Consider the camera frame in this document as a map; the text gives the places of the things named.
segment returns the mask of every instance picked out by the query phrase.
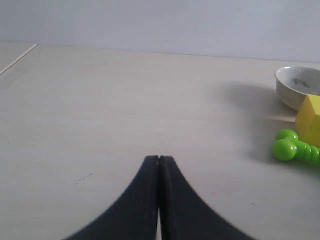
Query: white wall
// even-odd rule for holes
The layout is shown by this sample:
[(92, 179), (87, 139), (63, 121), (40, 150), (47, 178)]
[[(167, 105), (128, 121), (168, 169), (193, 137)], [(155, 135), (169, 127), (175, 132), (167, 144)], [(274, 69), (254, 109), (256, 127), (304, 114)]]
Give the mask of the white wall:
[(320, 1), (0, 0), (0, 39), (320, 63)]

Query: green plastic toy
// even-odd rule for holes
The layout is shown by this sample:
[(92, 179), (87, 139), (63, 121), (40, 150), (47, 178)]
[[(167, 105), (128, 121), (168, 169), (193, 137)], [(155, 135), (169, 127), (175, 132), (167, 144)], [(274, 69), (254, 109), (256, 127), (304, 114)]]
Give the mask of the green plastic toy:
[(320, 149), (299, 140), (296, 132), (283, 129), (278, 132), (272, 145), (273, 156), (280, 161), (290, 161), (294, 158), (320, 165)]

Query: white bowl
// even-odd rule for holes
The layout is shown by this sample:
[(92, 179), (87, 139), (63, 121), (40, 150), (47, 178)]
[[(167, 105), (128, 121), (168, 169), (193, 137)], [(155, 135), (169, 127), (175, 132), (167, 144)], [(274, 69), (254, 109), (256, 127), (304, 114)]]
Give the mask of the white bowl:
[(276, 92), (281, 102), (299, 111), (307, 94), (320, 96), (320, 70), (288, 66), (275, 72)]

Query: yellow cube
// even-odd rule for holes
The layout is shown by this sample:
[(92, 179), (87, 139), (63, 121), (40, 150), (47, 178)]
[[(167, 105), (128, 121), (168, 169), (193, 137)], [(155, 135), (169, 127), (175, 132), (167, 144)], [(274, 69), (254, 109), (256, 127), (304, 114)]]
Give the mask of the yellow cube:
[(320, 96), (307, 95), (295, 120), (300, 141), (320, 148)]

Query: white table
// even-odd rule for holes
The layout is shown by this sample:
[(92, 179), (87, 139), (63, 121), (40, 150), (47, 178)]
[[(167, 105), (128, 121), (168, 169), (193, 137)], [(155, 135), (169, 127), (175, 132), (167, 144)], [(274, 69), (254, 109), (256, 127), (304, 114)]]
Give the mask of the white table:
[(38, 46), (0, 76), (1, 239), (69, 236), (147, 155), (174, 156), (213, 209), (259, 240), (317, 239), (319, 168), (270, 154), (294, 127), (276, 99), (274, 71), (287, 65), (320, 67)]
[(34, 43), (0, 41), (0, 75), (36, 46)]

